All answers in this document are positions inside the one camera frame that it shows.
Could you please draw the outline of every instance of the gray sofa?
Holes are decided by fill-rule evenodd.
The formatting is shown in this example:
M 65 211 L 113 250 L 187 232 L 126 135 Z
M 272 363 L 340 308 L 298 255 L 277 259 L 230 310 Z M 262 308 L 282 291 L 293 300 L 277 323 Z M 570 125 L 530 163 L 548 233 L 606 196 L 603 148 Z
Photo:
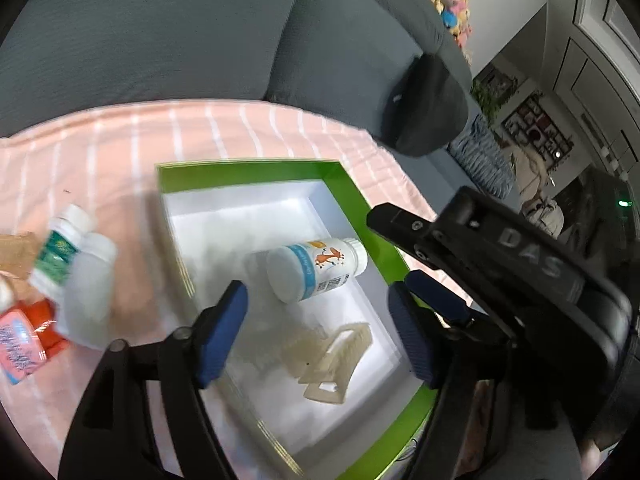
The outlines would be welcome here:
M 0 132 L 96 106 L 233 98 L 379 137 L 392 88 L 422 53 L 470 88 L 429 0 L 29 0 L 0 45 Z M 394 155 L 436 211 L 473 185 L 444 149 Z

